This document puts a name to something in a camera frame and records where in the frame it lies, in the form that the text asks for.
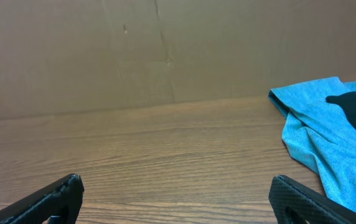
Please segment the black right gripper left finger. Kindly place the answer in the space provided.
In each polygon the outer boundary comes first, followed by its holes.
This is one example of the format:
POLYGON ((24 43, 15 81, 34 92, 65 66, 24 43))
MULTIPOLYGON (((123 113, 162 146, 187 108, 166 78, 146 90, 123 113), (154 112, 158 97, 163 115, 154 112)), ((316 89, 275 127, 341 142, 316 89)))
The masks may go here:
POLYGON ((66 175, 0 210, 0 224, 75 224, 84 191, 79 175, 66 175))

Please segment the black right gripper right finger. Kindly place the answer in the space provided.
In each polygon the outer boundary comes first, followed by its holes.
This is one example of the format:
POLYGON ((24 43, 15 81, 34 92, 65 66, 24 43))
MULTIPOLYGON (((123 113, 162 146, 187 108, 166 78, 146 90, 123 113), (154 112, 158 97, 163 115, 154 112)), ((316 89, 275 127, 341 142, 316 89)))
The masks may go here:
POLYGON ((278 224, 356 224, 356 213, 286 175, 272 179, 269 202, 278 224))

